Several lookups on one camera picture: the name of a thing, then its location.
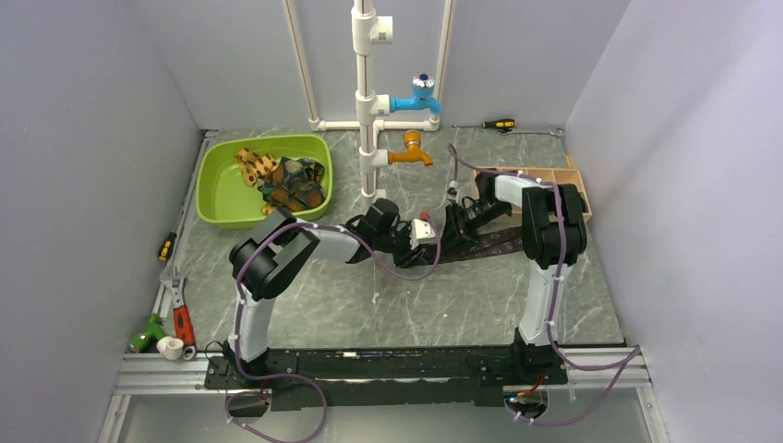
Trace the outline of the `dark brown floral tie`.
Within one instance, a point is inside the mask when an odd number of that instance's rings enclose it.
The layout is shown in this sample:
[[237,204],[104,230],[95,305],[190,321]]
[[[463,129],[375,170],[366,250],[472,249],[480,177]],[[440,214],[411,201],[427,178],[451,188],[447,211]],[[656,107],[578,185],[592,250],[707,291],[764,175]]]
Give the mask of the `dark brown floral tie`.
[[446,226],[440,235],[439,263],[451,263],[507,255],[523,250],[522,227],[515,226],[495,232],[481,233],[473,240]]

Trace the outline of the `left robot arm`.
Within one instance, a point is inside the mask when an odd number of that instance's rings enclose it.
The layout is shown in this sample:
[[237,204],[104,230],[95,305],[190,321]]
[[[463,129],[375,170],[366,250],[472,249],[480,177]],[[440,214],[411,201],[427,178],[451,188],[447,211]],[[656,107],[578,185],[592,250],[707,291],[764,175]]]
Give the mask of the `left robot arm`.
[[273,212],[229,255],[236,291],[234,323],[223,346],[229,376],[251,388],[267,375],[276,299],[310,260],[356,264],[390,254],[394,264],[387,270],[397,274],[407,265],[435,268],[444,250],[442,234],[428,216],[403,220],[386,198],[339,225],[305,221],[286,209]]

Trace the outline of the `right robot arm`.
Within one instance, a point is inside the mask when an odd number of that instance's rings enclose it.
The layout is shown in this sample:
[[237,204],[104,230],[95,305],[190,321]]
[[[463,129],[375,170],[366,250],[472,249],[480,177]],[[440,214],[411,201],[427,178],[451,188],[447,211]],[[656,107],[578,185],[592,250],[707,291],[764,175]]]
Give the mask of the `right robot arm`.
[[477,198],[446,209],[443,256],[461,261],[524,253],[528,292],[508,362],[514,379],[530,383],[562,364],[554,323],[568,274],[586,249],[584,199],[575,184],[524,173],[484,170],[475,183]]

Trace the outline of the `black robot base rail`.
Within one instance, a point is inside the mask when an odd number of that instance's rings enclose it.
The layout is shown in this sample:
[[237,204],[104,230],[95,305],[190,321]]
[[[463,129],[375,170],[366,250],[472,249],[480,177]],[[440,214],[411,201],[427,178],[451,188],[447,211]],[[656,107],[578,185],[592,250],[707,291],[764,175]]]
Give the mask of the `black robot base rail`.
[[275,412],[320,404],[315,381],[330,406],[467,402],[501,406],[508,395],[539,392],[568,381],[565,364],[548,347],[519,343],[347,349],[270,349],[259,364],[235,370],[229,354],[208,360],[204,387],[264,389]]

